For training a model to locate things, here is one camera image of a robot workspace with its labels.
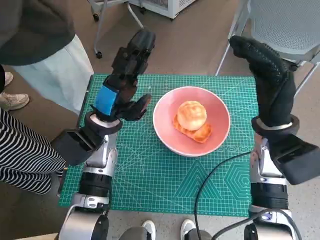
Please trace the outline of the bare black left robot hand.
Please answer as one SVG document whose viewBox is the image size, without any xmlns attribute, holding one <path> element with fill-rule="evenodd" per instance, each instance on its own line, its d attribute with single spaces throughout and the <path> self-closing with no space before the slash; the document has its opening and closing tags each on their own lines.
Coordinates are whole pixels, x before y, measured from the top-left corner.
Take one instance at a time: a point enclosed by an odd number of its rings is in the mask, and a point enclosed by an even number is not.
<svg viewBox="0 0 320 240">
<path fill-rule="evenodd" d="M 138 76 L 148 67 L 155 40 L 155 33 L 142 28 L 126 47 L 119 48 L 111 65 L 113 71 L 104 80 L 92 106 L 100 120 L 137 121 L 146 113 L 151 95 L 147 93 L 137 101 L 132 98 L 138 89 Z"/>
</svg>

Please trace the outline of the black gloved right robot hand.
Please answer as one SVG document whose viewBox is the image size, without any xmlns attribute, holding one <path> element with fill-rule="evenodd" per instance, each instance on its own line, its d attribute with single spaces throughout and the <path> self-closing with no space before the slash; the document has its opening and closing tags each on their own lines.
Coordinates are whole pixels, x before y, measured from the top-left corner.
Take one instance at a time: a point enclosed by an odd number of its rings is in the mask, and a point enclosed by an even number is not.
<svg viewBox="0 0 320 240">
<path fill-rule="evenodd" d="M 233 54 L 248 62 L 255 78 L 259 119 L 270 128 L 289 124 L 296 93 L 293 72 L 265 43 L 237 35 L 229 43 Z"/>
</svg>

